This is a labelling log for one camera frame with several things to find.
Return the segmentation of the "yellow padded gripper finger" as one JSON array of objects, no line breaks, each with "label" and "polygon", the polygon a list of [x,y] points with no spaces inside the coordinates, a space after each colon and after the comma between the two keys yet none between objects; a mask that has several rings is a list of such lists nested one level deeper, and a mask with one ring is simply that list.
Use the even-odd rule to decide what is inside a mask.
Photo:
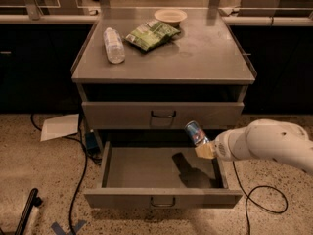
[{"label": "yellow padded gripper finger", "polygon": [[214,151],[213,143],[207,142],[204,144],[200,144],[195,148],[196,154],[200,158],[204,159],[214,159],[216,157],[216,153]]}]

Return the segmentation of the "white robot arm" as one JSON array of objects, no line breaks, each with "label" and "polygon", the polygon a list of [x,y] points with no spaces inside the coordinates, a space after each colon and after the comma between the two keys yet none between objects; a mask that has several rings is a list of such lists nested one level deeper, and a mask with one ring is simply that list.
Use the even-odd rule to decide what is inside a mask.
[{"label": "white robot arm", "polygon": [[313,142],[299,125],[258,119],[246,127],[224,131],[209,140],[197,123],[189,127],[200,158],[224,161],[272,160],[313,174]]}]

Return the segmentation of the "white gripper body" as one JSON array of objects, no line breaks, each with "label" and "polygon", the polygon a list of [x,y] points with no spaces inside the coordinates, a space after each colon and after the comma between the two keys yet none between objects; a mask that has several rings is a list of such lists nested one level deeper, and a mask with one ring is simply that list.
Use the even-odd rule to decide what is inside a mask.
[{"label": "white gripper body", "polygon": [[216,136],[214,139],[215,154],[218,158],[224,161],[231,161],[233,159],[231,150],[229,148],[230,132],[225,131]]}]

